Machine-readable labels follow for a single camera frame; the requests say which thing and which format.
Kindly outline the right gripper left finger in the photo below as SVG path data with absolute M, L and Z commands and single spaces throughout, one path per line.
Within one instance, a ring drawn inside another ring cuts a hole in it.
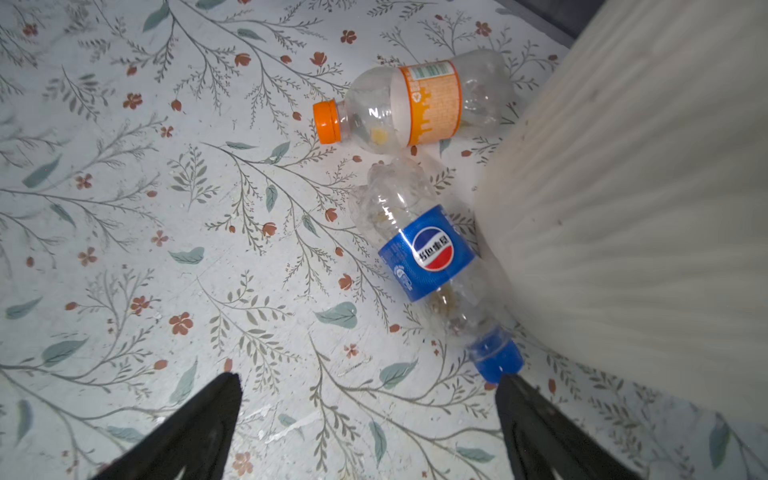
M 98 479 L 221 479 L 242 403 L 240 377 L 222 373 Z

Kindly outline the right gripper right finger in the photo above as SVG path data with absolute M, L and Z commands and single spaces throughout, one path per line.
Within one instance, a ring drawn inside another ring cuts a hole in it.
M 634 471 L 518 375 L 502 377 L 495 402 L 516 479 L 637 479 Z

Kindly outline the Pepsi bottle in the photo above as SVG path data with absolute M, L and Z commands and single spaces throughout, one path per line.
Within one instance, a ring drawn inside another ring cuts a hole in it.
M 462 347 L 491 384 L 523 369 L 483 261 L 417 163 L 373 164 L 351 202 L 356 227 L 439 336 Z

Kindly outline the small bottle orange cap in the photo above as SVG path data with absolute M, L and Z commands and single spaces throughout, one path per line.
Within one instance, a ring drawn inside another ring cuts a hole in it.
M 369 69 L 340 100 L 313 106 L 323 145 L 352 143 L 382 155 L 497 130 L 512 102 L 503 55 L 487 49 L 449 60 Z

